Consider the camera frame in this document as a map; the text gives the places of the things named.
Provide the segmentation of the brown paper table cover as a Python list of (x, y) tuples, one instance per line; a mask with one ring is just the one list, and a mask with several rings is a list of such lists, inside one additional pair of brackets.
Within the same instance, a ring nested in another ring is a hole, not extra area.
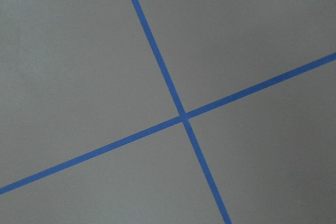
[[(139, 0), (186, 112), (335, 52), (335, 0)], [(178, 116), (131, 0), (1, 0), (1, 186)], [(335, 223), (335, 62), (190, 119), (233, 223)], [(182, 123), (1, 195), (1, 223), (223, 223)]]

